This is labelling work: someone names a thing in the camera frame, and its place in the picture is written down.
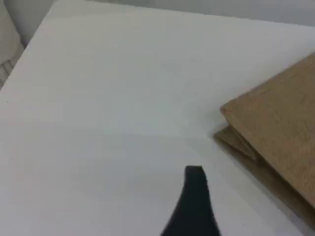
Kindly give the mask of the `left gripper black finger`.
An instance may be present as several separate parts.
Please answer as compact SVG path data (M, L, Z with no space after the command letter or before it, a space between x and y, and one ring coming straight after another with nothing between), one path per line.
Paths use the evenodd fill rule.
M201 166L186 166L184 185L162 236L219 236L207 177Z

